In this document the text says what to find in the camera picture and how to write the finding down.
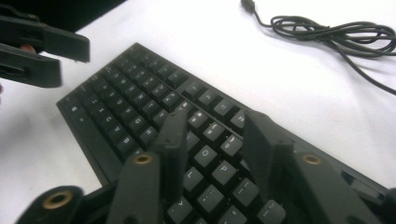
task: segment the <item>white surface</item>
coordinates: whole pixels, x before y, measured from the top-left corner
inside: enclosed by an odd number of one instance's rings
[[[299,15],[324,25],[373,21],[396,28],[396,2],[256,1],[263,21]],[[1,80],[0,223],[15,222],[42,192],[100,187],[56,102],[134,42],[153,49],[387,188],[396,187],[396,97],[359,77],[317,43],[285,41],[239,0],[128,1],[82,29],[92,61],[62,59],[64,85],[44,90]],[[396,59],[364,61],[396,88]]]

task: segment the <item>black keyboard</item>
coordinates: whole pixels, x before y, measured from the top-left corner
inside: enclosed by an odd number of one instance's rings
[[[272,223],[274,205],[260,199],[240,153],[247,107],[153,51],[132,45],[57,106],[103,185],[119,178],[127,157],[148,148],[169,113],[186,110],[184,192],[166,209],[165,222]],[[328,159],[358,193],[383,199],[384,188],[284,131]]]

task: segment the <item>cable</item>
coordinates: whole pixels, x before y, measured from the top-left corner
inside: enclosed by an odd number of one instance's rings
[[[396,90],[369,77],[348,57],[348,55],[361,58],[396,56],[396,52],[393,52],[396,48],[396,34],[388,26],[368,21],[357,21],[330,27],[298,16],[276,16],[271,19],[271,24],[265,24],[260,20],[252,0],[241,0],[241,2],[247,12],[255,15],[260,26],[272,28],[276,34],[288,39],[323,43],[338,51],[346,62],[367,81],[396,95]],[[385,41],[387,44],[376,49],[366,47],[377,41]]]

